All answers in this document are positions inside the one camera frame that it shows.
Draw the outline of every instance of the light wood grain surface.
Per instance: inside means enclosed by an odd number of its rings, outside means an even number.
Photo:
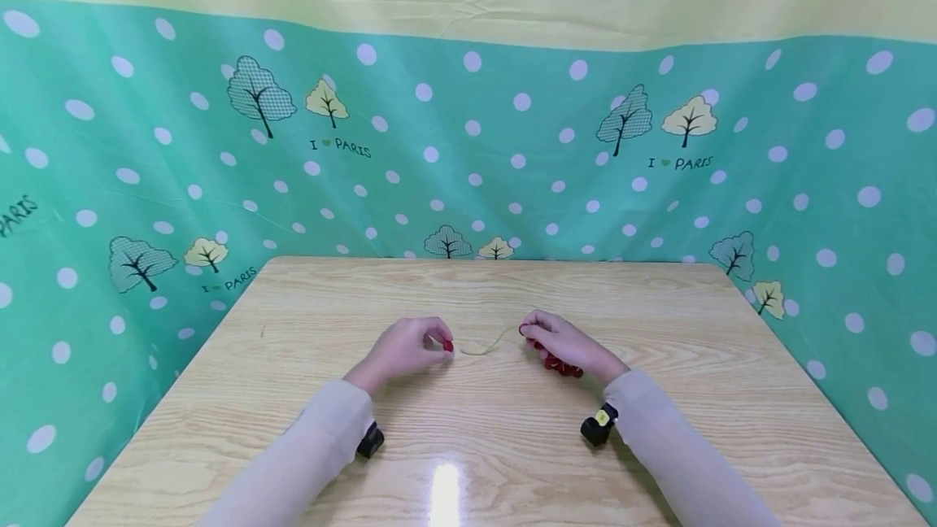
[[[70,527],[195,525],[312,393],[403,316],[438,314],[480,350],[540,307],[649,372],[784,525],[924,525],[720,270],[703,264],[268,263]],[[590,379],[531,359],[516,332],[377,396],[387,442],[304,525],[676,525],[621,440],[592,451]]]

